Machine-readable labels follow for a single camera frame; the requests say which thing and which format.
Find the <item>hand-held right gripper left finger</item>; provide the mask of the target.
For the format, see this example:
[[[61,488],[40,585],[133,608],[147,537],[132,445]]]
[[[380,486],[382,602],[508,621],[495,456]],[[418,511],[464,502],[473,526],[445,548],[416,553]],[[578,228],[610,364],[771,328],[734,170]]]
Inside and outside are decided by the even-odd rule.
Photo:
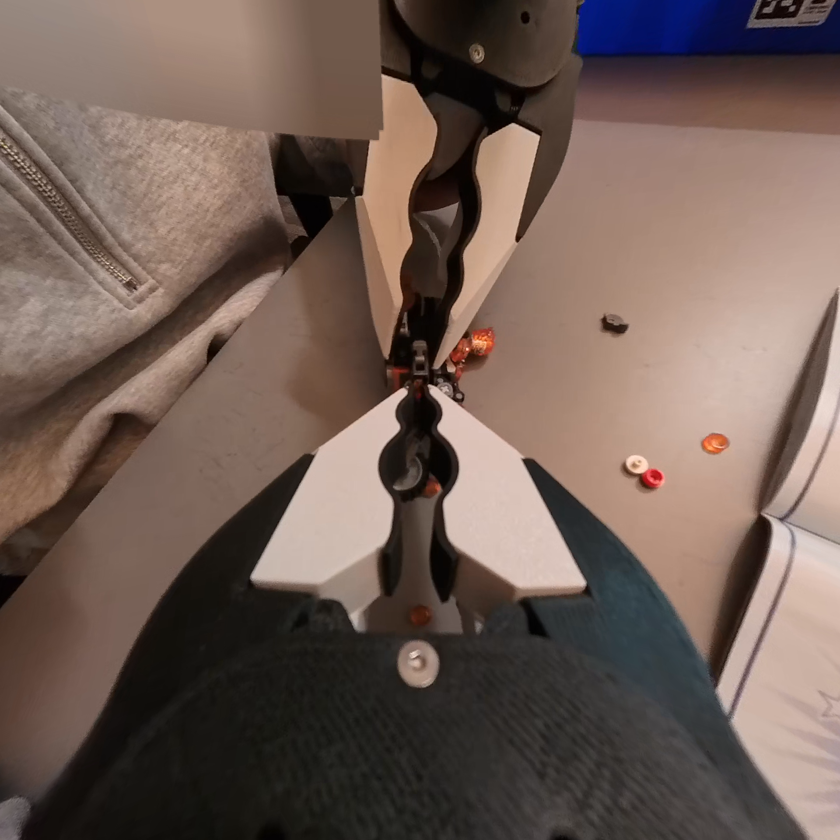
[[[407,396],[403,387],[316,450],[251,572],[253,586],[336,601],[350,616],[384,594],[382,552],[400,500],[392,493],[421,486],[417,455],[397,454],[381,474]]]

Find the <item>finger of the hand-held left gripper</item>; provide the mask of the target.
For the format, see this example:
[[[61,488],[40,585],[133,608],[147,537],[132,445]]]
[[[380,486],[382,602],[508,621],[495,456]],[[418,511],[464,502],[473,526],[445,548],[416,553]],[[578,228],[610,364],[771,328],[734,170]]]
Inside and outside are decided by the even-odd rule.
[[[411,201],[432,160],[437,123],[409,80],[381,77],[383,128],[369,144],[356,216],[375,335],[388,359],[403,307],[402,268],[413,243]]]
[[[494,132],[477,146],[477,218],[457,255],[460,290],[437,348],[439,360],[447,358],[461,340],[516,248],[538,147],[539,136],[516,123]]]

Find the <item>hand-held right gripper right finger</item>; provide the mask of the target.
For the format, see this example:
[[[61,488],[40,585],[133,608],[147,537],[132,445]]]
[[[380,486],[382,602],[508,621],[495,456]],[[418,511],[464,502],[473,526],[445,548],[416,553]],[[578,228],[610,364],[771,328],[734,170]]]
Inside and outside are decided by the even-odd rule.
[[[524,599],[583,593],[583,573],[524,457],[437,387],[429,394],[441,411],[437,432],[457,466],[443,496],[457,603],[488,617]]]

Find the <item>lego motorcycle model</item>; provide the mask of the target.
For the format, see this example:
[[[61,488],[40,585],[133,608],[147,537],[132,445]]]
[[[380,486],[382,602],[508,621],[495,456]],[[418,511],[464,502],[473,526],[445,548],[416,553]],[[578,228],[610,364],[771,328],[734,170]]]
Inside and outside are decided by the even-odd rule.
[[[439,481],[434,471],[438,445],[432,432],[433,406],[429,389],[437,387],[453,402],[466,399],[460,380],[466,367],[483,360],[494,350],[497,335],[493,328],[469,329],[446,360],[433,364],[427,339],[434,322],[438,300],[415,289],[408,269],[401,270],[402,306],[394,330],[392,348],[385,364],[385,376],[394,392],[405,389],[408,396],[406,432],[402,444],[404,467],[393,480],[400,501],[424,497],[428,478]]]

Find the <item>lego instruction booklet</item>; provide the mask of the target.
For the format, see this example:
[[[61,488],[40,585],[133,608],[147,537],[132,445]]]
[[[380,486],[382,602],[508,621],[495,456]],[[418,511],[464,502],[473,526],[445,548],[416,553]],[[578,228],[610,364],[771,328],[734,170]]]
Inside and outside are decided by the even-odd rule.
[[[718,681],[808,838],[839,838],[839,303],[815,336],[762,497],[765,553]]]

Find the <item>blue plastic bin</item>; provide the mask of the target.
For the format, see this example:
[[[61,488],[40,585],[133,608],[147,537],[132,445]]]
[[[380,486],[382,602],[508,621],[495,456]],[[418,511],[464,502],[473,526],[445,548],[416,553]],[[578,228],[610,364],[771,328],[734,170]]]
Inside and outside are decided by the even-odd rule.
[[[583,56],[812,56],[839,52],[838,1],[586,1]]]

